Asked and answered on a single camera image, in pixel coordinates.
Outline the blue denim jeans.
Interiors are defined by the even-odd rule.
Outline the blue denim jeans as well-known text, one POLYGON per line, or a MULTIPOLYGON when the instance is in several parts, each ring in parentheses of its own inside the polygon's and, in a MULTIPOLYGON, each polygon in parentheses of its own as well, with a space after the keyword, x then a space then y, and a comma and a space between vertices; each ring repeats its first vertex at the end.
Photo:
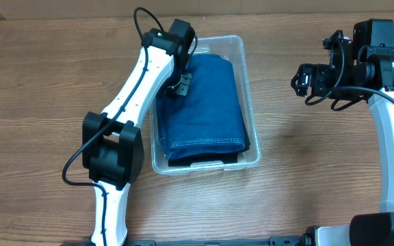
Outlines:
POLYGON ((203 142, 239 143, 243 117, 233 65, 215 54, 194 55, 187 71, 192 80, 186 96, 157 100, 157 123, 164 154, 170 148, 203 142))

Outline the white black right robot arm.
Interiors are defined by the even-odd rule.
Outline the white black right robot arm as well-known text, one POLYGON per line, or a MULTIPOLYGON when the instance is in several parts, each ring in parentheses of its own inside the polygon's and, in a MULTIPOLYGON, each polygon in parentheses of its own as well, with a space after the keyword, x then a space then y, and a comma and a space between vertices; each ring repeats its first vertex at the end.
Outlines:
POLYGON ((378 134, 382 192, 378 213, 349 224, 312 226, 299 245, 394 245, 394 22, 356 23, 353 36, 336 31, 324 39, 329 64, 302 64, 291 86, 308 106, 330 99, 333 111, 366 102, 378 134))

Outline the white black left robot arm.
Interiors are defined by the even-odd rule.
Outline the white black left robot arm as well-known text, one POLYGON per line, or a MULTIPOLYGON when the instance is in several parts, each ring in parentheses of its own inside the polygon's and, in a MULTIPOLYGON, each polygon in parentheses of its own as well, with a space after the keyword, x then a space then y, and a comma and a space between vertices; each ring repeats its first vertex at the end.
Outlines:
POLYGON ((82 164, 96 198, 89 245, 124 245, 125 213, 131 183, 144 164, 141 127, 152 102, 179 86, 195 38, 190 23, 176 19, 169 30, 152 28, 129 78, 101 113, 83 119, 82 164))

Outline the black garment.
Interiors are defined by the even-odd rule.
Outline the black garment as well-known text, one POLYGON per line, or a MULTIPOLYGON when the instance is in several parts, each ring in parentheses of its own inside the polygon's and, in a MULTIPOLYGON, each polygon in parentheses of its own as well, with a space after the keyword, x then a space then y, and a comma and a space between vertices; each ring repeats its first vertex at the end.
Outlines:
POLYGON ((216 140, 214 143, 203 142, 192 145, 182 145, 178 148, 170 148, 172 156, 168 157, 170 167, 186 167, 192 163, 207 161, 221 161, 224 164, 238 162, 238 156, 250 149, 250 140, 246 125, 242 122, 243 137, 239 143, 223 143, 216 140))

